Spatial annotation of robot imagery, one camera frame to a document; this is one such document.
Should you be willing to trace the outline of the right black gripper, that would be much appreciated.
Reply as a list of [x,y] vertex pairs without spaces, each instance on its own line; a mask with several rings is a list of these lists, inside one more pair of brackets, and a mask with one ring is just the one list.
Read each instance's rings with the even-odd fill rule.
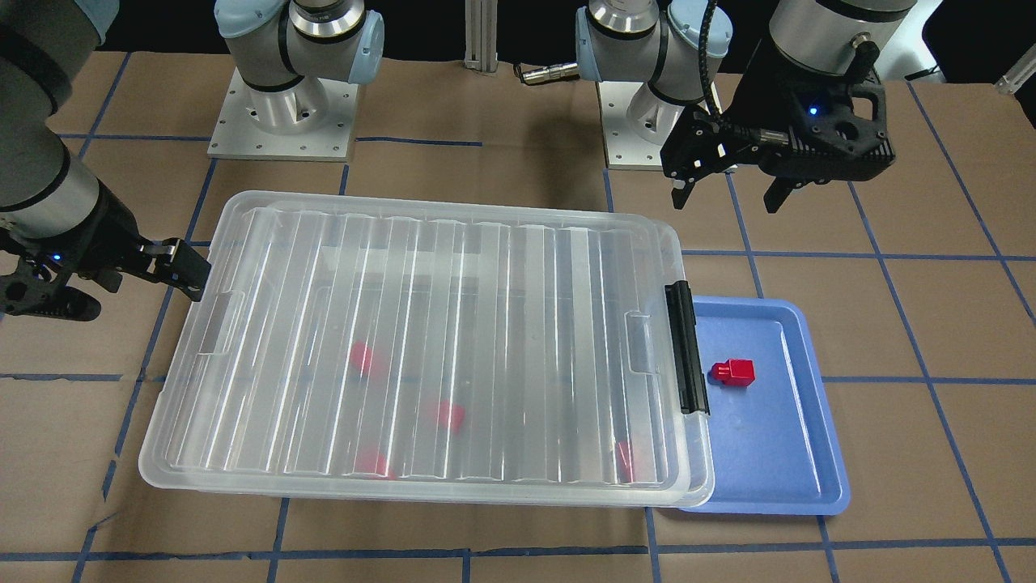
[[151,242],[141,236],[130,209],[108,190],[100,191],[94,209],[69,232],[44,239],[3,232],[2,251],[18,258],[15,270],[1,276],[2,313],[52,320],[100,316],[99,300],[71,287],[73,276],[111,294],[118,292],[123,276],[137,276],[200,302],[211,272],[211,263],[184,240]]

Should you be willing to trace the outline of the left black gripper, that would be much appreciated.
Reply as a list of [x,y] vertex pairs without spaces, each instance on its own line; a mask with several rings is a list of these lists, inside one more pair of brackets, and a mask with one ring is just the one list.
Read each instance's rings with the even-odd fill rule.
[[885,89],[873,69],[877,43],[848,41],[850,69],[807,70],[770,37],[762,38],[718,117],[694,107],[678,118],[662,147],[673,209],[684,210],[695,181],[732,166],[755,165],[773,176],[762,206],[776,214],[807,181],[866,181],[896,155]]

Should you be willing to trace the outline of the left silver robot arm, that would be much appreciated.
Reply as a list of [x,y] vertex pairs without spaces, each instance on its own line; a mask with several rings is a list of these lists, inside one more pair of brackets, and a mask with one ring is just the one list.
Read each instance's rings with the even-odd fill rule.
[[869,181],[896,161],[876,63],[911,1],[781,1],[732,99],[711,81],[733,25],[715,1],[592,1],[576,16],[576,63],[595,82],[640,82],[680,107],[660,148],[683,209],[703,178],[733,165],[772,177],[769,213],[792,192]]

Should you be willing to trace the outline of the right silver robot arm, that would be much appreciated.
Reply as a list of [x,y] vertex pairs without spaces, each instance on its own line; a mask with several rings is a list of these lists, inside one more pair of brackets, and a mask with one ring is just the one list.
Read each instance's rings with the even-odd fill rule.
[[[202,299],[210,263],[178,237],[149,240],[130,209],[47,121],[106,40],[118,1],[4,1],[2,31],[2,312],[92,321],[100,302],[71,276],[115,294],[136,276]],[[212,135],[215,158],[341,161],[355,89],[384,55],[384,16],[363,1],[218,1],[236,62]]]

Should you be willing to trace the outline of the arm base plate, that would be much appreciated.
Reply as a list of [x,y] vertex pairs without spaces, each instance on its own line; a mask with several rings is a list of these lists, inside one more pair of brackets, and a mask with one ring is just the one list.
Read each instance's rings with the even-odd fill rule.
[[234,71],[207,154],[218,161],[346,163],[362,89],[307,77],[287,90],[263,92]]
[[683,107],[662,103],[644,83],[602,82],[597,90],[608,168],[660,171],[661,147]]

